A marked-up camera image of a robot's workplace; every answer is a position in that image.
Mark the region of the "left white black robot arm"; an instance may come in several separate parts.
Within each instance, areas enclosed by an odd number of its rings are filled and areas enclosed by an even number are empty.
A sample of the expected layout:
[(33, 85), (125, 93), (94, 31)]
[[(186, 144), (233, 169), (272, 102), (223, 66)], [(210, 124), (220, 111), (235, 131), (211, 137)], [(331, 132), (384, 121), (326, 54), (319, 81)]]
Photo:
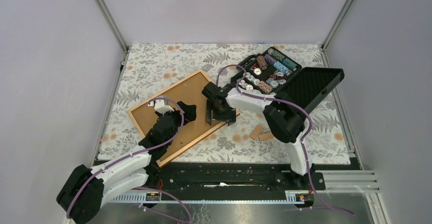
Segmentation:
[(145, 168), (159, 160), (183, 127), (196, 119), (197, 107), (164, 96), (150, 99), (148, 106), (154, 108), (156, 122), (131, 152), (94, 167), (81, 164), (72, 171), (56, 198), (68, 219), (87, 223), (111, 199), (130, 189), (157, 185), (157, 173)]

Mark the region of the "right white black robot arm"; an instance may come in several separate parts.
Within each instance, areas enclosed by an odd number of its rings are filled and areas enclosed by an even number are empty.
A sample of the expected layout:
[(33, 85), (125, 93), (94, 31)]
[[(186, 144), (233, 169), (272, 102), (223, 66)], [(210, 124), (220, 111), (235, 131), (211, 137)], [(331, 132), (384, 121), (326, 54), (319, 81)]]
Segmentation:
[(293, 185), (305, 189), (312, 183), (313, 164), (303, 142), (311, 129), (306, 129), (304, 122), (312, 120), (310, 113), (319, 104), (319, 95), (293, 86), (274, 96), (254, 94), (234, 85), (221, 88), (212, 82), (203, 88), (202, 94), (207, 99), (212, 120), (233, 124), (238, 109), (262, 114), (272, 135), (287, 144)]

